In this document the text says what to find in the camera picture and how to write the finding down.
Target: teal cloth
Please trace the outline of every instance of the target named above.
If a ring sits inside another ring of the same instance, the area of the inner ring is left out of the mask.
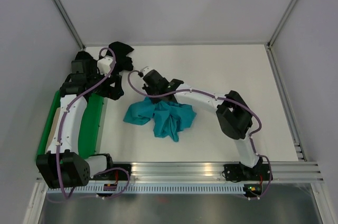
[[[191,105],[165,101],[153,104],[146,97],[143,101],[129,106],[123,121],[134,125],[144,125],[153,118],[155,137],[170,136],[175,142],[178,142],[177,133],[191,127],[195,116],[196,113],[192,110]]]

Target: metal grille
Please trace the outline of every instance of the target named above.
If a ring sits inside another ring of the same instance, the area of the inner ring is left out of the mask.
[[[115,192],[104,190],[104,184],[77,187],[74,193],[116,193],[123,190],[119,183]],[[60,193],[60,189],[49,189],[48,193]],[[243,184],[129,184],[125,194],[244,194]]]

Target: gray wall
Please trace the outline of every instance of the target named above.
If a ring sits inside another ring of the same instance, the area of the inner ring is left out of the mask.
[[[50,104],[78,47],[51,0],[0,5],[0,216],[21,223]]]
[[[87,46],[267,42],[290,0],[62,0]]]
[[[302,143],[338,211],[338,0],[299,0],[274,45]]]

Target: white table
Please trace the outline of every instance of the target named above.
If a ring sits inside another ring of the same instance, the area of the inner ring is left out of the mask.
[[[86,50],[98,57],[101,47]],[[130,54],[135,69],[151,66],[168,81],[181,79],[196,89],[227,94],[235,90],[260,117],[263,128],[254,135],[257,151],[271,161],[298,161],[294,143],[263,45],[134,46]],[[137,74],[133,84],[141,89]],[[194,107],[192,128],[170,137],[155,138],[154,122],[143,126],[123,122],[130,104],[144,99],[134,92],[123,73],[125,95],[108,100],[101,153],[117,162],[229,162],[239,155],[232,139],[220,129],[217,117]],[[257,128],[253,120],[252,128]]]

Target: gray floor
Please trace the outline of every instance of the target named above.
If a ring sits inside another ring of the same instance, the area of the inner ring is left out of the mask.
[[[62,197],[52,194],[52,199]],[[234,195],[126,194],[65,203],[46,202],[40,223],[212,224],[212,223],[322,223],[312,193],[305,187],[273,185],[259,201]]]

